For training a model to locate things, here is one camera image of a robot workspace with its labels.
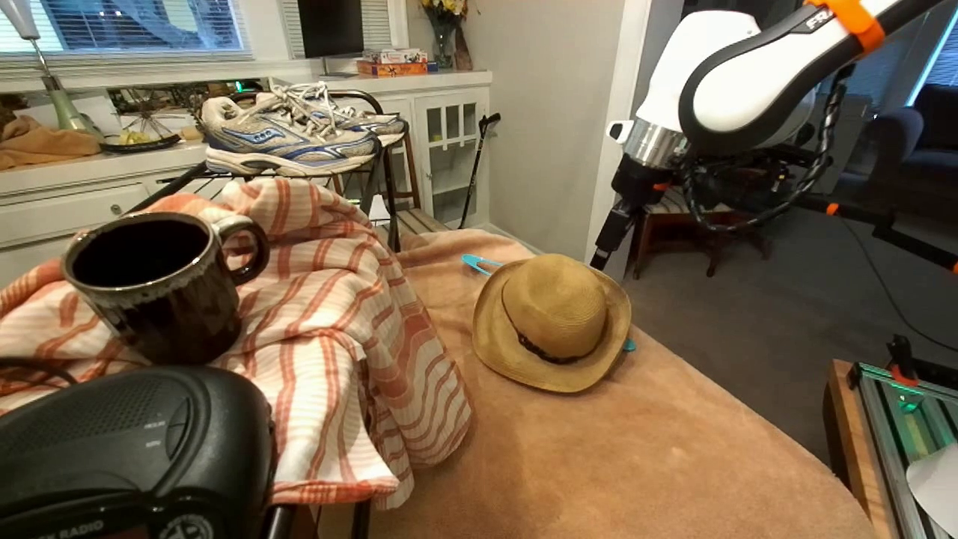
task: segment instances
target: vase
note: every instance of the vase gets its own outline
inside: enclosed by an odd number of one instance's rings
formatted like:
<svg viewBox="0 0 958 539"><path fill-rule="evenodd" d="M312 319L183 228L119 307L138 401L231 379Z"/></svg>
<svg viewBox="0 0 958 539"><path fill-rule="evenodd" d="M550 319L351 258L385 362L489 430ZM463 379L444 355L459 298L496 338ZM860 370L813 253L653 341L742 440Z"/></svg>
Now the vase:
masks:
<svg viewBox="0 0 958 539"><path fill-rule="evenodd" d="M430 20L430 64L450 72L456 64L456 20Z"/></svg>

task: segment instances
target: mug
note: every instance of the mug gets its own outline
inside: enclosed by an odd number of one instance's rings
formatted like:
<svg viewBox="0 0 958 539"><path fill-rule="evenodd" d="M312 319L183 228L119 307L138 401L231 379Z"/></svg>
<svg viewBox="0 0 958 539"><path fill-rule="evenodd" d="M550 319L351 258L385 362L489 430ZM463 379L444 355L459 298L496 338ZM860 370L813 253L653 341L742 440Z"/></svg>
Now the mug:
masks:
<svg viewBox="0 0 958 539"><path fill-rule="evenodd" d="M224 246L255 249L227 267ZM237 285L269 261L257 220L209 223L185 211L140 211L86 229L63 258L66 280L140 355L156 365L201 365L243 331Z"/></svg>

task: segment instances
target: white cabinet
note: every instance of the white cabinet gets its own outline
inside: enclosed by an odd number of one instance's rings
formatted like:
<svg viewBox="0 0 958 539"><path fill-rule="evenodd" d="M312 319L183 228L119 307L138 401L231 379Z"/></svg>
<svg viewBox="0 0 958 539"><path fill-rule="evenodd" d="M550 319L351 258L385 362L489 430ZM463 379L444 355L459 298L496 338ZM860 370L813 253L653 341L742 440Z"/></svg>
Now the white cabinet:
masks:
<svg viewBox="0 0 958 539"><path fill-rule="evenodd" d="M418 121L409 129L421 208L459 228L480 148L480 120L489 112L489 88L426 91L415 112ZM484 220L484 166L480 166L468 211L471 220Z"/></svg>
<svg viewBox="0 0 958 539"><path fill-rule="evenodd" d="M382 111L396 111L409 124L409 142L396 145L391 177L399 192L409 192L415 178L418 207L438 220L459 228L471 193L472 160L480 148L480 120L490 106L490 76L481 72L453 76L367 76L348 84L379 99ZM489 166L475 166L475 192L471 198L468 223L489 220Z"/></svg>
<svg viewBox="0 0 958 539"><path fill-rule="evenodd" d="M68 240L128 211L203 157L201 145L14 166L0 174L0 288L59 258Z"/></svg>

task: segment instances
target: mug handle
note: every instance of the mug handle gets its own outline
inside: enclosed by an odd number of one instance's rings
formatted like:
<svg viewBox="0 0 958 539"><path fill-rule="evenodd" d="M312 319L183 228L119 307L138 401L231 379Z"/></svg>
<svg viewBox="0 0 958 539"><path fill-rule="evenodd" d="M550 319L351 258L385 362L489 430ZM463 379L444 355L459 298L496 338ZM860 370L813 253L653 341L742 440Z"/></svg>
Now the mug handle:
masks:
<svg viewBox="0 0 958 539"><path fill-rule="evenodd" d="M251 240L257 241L257 250L251 253L251 261L231 270L233 285L245 285L264 273L264 267L269 264L269 240L257 220L251 220L248 214L231 214L231 217L212 220L212 229L222 246L227 241L227 235L243 229L248 229Z"/></svg>

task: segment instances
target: plaid blanket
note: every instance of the plaid blanket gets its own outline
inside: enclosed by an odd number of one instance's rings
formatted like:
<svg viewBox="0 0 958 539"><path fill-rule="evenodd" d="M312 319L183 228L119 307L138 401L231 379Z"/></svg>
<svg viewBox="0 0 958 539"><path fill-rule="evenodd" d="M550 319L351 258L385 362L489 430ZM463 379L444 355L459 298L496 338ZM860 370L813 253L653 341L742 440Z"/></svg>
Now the plaid blanket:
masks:
<svg viewBox="0 0 958 539"><path fill-rule="evenodd" d="M378 228L343 198L295 178L231 181L209 202L170 193L146 211L240 211L269 235L269 267L240 288L245 331L212 365L271 403L276 503L399 505L414 470L453 455L471 401L427 310ZM77 379L146 365L47 261L0 291L0 355L59 365ZM0 376L0 412L63 388Z"/></svg>

